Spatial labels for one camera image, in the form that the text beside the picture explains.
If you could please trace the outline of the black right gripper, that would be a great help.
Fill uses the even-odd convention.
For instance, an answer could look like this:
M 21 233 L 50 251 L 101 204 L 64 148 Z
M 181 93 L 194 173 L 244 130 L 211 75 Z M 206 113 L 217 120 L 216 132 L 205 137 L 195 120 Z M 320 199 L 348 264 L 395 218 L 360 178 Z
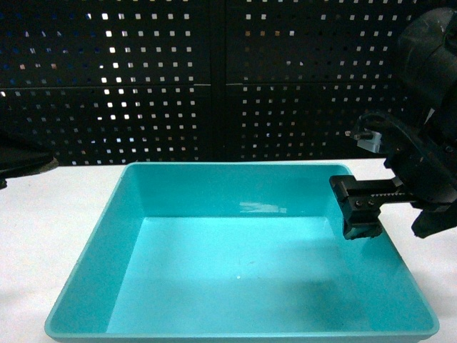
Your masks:
M 343 215 L 347 240 L 374 238 L 383 232 L 378 219 L 384 204 L 412 203 L 420 209 L 411 228 L 420 238 L 456 227 L 456 118 L 437 112 L 413 127 L 382 111 L 360 117 L 360 128 L 381 135 L 384 165 L 392 179 L 329 179 Z

